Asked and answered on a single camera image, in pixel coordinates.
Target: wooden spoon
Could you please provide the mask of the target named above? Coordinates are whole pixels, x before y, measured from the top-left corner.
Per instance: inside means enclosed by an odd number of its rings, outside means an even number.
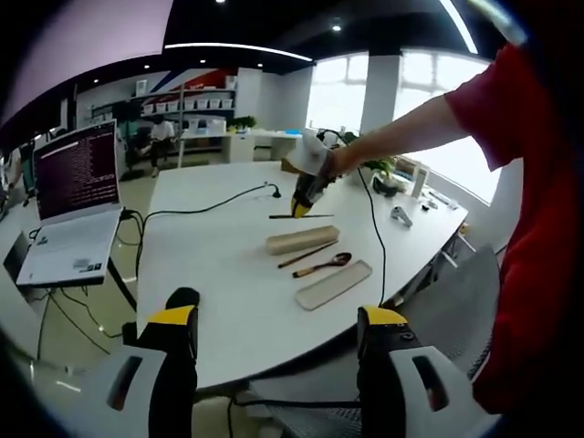
[[[332,257],[332,259],[329,262],[323,263],[322,265],[307,267],[306,269],[300,269],[299,271],[296,271],[294,274],[292,274],[292,276],[294,278],[301,278],[303,276],[307,276],[308,274],[312,274],[313,272],[318,271],[323,267],[345,266],[350,261],[351,258],[352,258],[351,253],[338,253],[337,255]]]

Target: laptop screen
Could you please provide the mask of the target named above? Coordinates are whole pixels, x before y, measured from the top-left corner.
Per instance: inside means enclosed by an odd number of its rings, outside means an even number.
[[[35,151],[41,220],[120,202],[115,126],[112,121],[78,130]]]

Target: hand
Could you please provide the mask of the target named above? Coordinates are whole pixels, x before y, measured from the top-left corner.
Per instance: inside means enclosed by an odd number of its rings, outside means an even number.
[[[332,166],[329,174],[331,176],[337,176],[357,169],[362,160],[355,151],[355,148],[352,146],[338,148],[332,151]]]

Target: floor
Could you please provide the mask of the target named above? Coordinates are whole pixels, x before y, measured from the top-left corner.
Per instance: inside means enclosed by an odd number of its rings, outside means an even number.
[[[220,156],[216,154],[185,157],[187,165],[215,163],[220,160]],[[144,163],[141,166],[146,170],[146,176],[139,180],[122,182],[120,190],[123,204],[145,215],[148,212],[156,180],[150,177],[149,164]],[[122,223],[111,255],[134,296],[136,295],[136,279],[133,266],[136,246],[132,244],[136,243],[138,238],[135,223],[130,221]],[[87,303],[95,319],[110,335],[119,334],[124,323],[135,320],[134,311],[110,277],[101,286],[89,287],[87,296],[80,288],[68,288],[66,291],[70,297]],[[121,344],[120,338],[109,339],[101,333],[99,327],[89,318],[86,309],[69,300],[60,291],[54,295],[54,299],[68,316],[103,349],[111,351]],[[87,340],[54,302],[49,302],[40,342],[42,363],[35,367],[34,386],[38,396],[57,409],[66,409],[68,405],[75,402],[78,396],[80,377],[76,375],[76,372],[90,369],[104,356],[105,353]],[[20,365],[29,372],[26,363],[21,362]],[[72,369],[73,373],[63,372],[65,366]],[[229,436],[226,417],[228,402],[226,398],[214,398],[194,405],[193,436],[197,438]],[[249,419],[244,410],[234,407],[233,419],[236,438],[260,436],[260,424]]]

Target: ceiling light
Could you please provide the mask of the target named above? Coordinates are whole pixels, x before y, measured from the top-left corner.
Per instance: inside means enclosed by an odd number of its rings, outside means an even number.
[[[478,50],[476,50],[475,42],[471,37],[471,33],[468,31],[468,28],[466,27],[463,18],[456,10],[456,7],[454,7],[453,2],[451,0],[440,0],[440,3],[442,4],[442,6],[444,6],[444,9],[446,9],[446,12],[454,21],[454,25],[458,29],[458,32],[460,32],[460,35],[463,38],[464,43],[466,44],[466,48],[468,48],[468,51],[474,53],[475,55],[478,55]]]
[[[285,52],[283,50],[276,50],[269,47],[248,46],[246,44],[231,44],[231,43],[179,43],[167,44],[164,48],[184,48],[184,47],[228,47],[228,48],[247,48],[249,50],[259,50],[260,52],[275,53],[276,55],[283,55],[285,57],[295,57],[303,61],[312,62],[311,57],[303,57],[295,53]]]

